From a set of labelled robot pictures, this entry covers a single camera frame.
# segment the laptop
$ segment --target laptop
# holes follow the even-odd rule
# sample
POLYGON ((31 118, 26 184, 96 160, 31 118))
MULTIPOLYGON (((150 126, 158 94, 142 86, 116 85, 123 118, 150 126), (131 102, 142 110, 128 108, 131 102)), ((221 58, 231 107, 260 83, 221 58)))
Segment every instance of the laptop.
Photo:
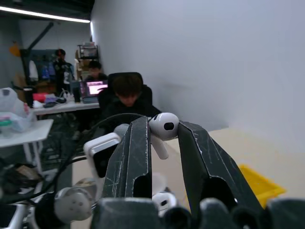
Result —
POLYGON ((82 82, 81 96, 84 104, 98 103, 97 95, 108 87, 108 81, 82 82))

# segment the ceiling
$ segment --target ceiling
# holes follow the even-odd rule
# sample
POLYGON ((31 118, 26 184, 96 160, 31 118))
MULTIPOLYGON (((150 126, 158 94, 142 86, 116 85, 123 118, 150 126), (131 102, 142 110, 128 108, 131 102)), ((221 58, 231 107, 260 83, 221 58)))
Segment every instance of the ceiling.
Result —
POLYGON ((94 0, 0 0, 0 6, 4 7, 85 20, 90 20, 93 5, 94 0))

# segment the person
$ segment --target person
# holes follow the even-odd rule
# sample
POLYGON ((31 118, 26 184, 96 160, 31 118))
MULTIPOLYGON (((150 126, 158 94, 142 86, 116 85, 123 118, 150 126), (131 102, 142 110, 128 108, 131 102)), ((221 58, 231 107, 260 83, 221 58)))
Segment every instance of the person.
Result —
MULTIPOLYGON (((123 113, 136 113, 148 117, 154 117, 161 113, 160 110, 144 98, 141 98, 143 83, 137 75, 117 76, 112 85, 116 98, 105 107, 101 114, 101 119, 123 113)), ((125 116, 111 121, 107 126, 103 126, 102 128, 106 128, 107 132, 112 132, 116 126, 123 123, 129 124, 134 119, 134 117, 125 116)))
POLYGON ((58 49, 55 51, 56 60, 53 63, 55 70, 55 83, 56 83, 56 93, 60 95, 62 90, 69 90, 68 84, 65 83, 65 77, 67 78, 67 73, 71 72, 71 64, 65 61, 66 52, 63 49, 58 49))
MULTIPOLYGON (((89 72, 90 75, 84 80, 85 82, 95 82, 101 80, 107 80, 107 75, 101 73, 102 65, 97 61, 90 61, 89 62, 89 72)), ((87 133, 90 130, 90 122, 91 117, 96 115, 100 115, 100 109, 90 109, 90 110, 83 110, 83 111, 76 111, 74 115, 76 120, 78 121, 78 128, 74 132, 72 139, 77 141, 80 139, 82 134, 87 133)))

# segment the white wall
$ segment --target white wall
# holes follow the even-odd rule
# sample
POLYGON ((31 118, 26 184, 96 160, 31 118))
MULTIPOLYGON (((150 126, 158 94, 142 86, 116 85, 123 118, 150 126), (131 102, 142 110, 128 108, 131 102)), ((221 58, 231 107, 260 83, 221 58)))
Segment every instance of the white wall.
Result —
POLYGON ((106 73, 138 71, 154 103, 305 150, 305 1, 96 0, 106 73))
POLYGON ((22 47, 18 20, 13 16, 3 16, 0 19, 0 88, 11 87, 16 73, 24 75, 21 58, 10 53, 13 41, 22 47))
MULTIPOLYGON (((28 48, 48 24, 49 21, 20 20, 19 26, 24 48, 28 48)), ((33 49, 64 49, 66 61, 73 64, 75 51, 78 49, 77 45, 89 41, 90 25, 88 23, 61 21, 60 24, 55 22, 33 49)))

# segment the red object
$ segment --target red object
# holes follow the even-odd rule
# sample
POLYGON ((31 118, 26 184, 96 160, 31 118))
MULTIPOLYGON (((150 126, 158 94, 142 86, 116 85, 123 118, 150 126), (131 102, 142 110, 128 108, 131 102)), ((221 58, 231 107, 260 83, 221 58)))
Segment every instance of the red object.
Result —
POLYGON ((34 98, 34 100, 36 100, 38 102, 44 103, 44 101, 46 100, 47 94, 48 93, 34 93, 33 98, 34 98))

